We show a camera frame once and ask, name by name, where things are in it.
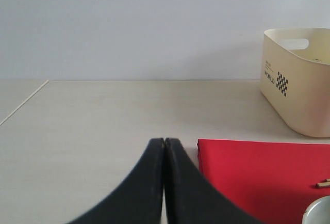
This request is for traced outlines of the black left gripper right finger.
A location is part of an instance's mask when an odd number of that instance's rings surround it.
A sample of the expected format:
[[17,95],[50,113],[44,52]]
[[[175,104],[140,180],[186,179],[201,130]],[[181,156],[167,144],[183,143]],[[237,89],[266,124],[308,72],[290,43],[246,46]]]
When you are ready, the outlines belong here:
[[218,192],[177,138],[164,140],[163,184],[168,223],[261,223]]

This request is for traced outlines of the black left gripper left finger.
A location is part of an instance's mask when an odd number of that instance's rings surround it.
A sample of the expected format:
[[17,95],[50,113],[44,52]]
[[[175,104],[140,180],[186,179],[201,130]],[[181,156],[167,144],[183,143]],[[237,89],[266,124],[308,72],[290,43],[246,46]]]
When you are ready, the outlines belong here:
[[152,138],[127,177],[96,206],[70,223],[160,223],[164,139]]

